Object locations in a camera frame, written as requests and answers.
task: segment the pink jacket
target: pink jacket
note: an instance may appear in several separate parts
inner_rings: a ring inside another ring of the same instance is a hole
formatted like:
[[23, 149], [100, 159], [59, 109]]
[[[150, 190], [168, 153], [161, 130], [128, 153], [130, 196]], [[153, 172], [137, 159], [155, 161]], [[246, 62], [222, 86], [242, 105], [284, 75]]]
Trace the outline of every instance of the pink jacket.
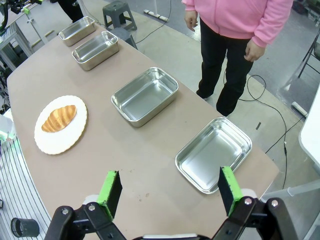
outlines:
[[182, 0], [216, 33], [271, 44], [287, 21], [293, 0]]

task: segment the bread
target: bread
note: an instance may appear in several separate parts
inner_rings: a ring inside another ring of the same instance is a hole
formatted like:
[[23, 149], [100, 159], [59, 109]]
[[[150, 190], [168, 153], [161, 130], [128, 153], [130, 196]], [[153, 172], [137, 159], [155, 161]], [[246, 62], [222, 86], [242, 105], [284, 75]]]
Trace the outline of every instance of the bread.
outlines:
[[68, 105], [53, 110], [42, 125], [41, 129], [47, 133], [55, 133], [64, 129], [74, 119], [77, 113], [75, 105]]

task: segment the stainless steel tray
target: stainless steel tray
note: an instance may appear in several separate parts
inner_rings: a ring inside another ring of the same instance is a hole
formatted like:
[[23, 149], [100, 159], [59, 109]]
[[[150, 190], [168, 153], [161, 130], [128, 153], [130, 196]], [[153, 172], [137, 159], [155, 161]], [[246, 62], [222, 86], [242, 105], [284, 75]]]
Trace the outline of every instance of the stainless steel tray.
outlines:
[[151, 67], [119, 89], [111, 101], [134, 127], [141, 127], [175, 98], [179, 85], [157, 67]]
[[235, 171], [252, 149], [250, 138], [225, 117], [213, 119], [175, 157], [179, 171], [198, 190], [218, 190], [220, 167]]
[[118, 51], [118, 38], [111, 32], [103, 31], [73, 50], [72, 56], [84, 70], [88, 71]]
[[95, 20], [85, 16], [59, 32], [59, 37], [70, 47], [95, 30]]

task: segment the white plate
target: white plate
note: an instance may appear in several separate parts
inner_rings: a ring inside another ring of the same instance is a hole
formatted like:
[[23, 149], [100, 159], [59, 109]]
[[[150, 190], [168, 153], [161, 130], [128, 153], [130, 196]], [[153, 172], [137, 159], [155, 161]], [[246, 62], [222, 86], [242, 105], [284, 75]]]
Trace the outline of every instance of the white plate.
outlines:
[[[73, 120], [62, 130], [45, 132], [41, 129], [50, 113], [68, 105], [75, 105], [76, 114]], [[79, 139], [87, 122], [87, 107], [77, 96], [61, 96], [50, 102], [40, 113], [34, 128], [34, 140], [38, 148], [50, 155], [68, 150]]]

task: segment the tan tabletop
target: tan tabletop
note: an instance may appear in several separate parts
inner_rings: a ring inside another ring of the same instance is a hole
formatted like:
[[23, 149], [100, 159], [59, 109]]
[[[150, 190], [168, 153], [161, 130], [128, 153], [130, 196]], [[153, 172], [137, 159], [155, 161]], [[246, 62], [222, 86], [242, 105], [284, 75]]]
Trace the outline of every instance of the tan tabletop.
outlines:
[[[178, 233], [212, 237], [226, 218], [220, 193], [200, 193], [180, 174], [175, 156], [220, 114], [179, 83], [173, 103], [146, 125], [132, 127], [112, 105], [111, 96], [158, 65], [120, 40], [118, 53], [83, 71], [71, 52], [102, 30], [99, 27], [72, 47], [56, 37], [8, 79], [18, 138], [45, 207], [51, 216], [62, 205], [77, 209], [86, 196], [99, 193], [108, 171], [119, 170], [123, 190], [114, 222], [125, 237]], [[43, 108], [63, 95], [84, 101], [86, 129], [68, 151], [46, 155], [35, 143], [35, 124]], [[242, 188], [261, 196], [277, 173], [275, 164], [253, 145], [235, 175]]]

